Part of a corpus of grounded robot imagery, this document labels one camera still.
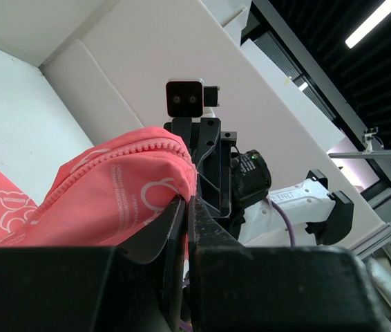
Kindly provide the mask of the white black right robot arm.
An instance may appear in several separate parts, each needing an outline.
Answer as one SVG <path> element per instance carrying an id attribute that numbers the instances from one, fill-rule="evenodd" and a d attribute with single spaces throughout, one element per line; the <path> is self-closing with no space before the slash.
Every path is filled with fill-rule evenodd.
<path id="1" fill-rule="evenodd" d="M 352 229 L 354 203 L 329 192 L 327 177 L 308 171 L 304 181 L 272 191 L 271 173 L 255 149 L 240 153 L 236 132 L 222 131 L 217 118 L 174 118 L 164 125 L 181 137 L 197 167 L 192 206 L 214 230 L 248 247 L 330 246 Z"/>

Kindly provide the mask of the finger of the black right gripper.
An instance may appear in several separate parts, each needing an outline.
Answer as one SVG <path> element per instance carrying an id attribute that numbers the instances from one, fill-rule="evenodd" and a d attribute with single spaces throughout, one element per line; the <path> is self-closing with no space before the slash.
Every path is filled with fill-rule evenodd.
<path id="1" fill-rule="evenodd" d="M 193 128 L 197 142 L 191 152 L 198 171 L 198 196 L 214 219 L 226 219 L 231 213 L 230 142 L 218 118 L 201 118 Z"/>
<path id="2" fill-rule="evenodd" d="M 164 128 L 181 137 L 187 149 L 191 145 L 192 118 L 172 118 L 170 122 L 164 124 Z"/>

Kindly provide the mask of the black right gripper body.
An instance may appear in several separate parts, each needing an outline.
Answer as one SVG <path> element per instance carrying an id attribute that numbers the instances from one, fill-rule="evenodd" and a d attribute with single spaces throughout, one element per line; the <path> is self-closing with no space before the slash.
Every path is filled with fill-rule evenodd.
<path id="1" fill-rule="evenodd" d="M 236 132 L 223 131 L 222 143 L 233 151 L 228 154 L 229 221 L 243 218 L 245 209 L 265 199 L 271 187 L 271 174 L 259 151 L 252 149 L 240 153 L 236 145 Z"/>

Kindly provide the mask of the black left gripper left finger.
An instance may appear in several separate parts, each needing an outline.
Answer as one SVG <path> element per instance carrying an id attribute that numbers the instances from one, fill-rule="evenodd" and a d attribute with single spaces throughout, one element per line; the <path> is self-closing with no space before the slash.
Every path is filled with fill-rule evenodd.
<path id="1" fill-rule="evenodd" d="M 113 331 L 178 331 L 186 202 L 176 195 L 159 216 L 118 246 Z"/>

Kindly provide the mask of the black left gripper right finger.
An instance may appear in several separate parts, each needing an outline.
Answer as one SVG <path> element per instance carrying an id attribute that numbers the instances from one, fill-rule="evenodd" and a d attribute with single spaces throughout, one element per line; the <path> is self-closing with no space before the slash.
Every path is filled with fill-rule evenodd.
<path id="1" fill-rule="evenodd" d="M 386 331 L 362 261 L 335 247 L 245 247 L 193 197 L 188 211 L 195 331 Z"/>

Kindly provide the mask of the pink printed hooded jacket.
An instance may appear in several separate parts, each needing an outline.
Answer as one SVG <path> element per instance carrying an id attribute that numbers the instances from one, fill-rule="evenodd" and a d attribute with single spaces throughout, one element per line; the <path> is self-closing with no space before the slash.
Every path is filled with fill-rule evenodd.
<path id="1" fill-rule="evenodd" d="M 171 199 L 196 193 L 181 137 L 145 127 L 87 149 L 59 168 L 36 204 L 0 172 L 0 246 L 117 245 Z"/>

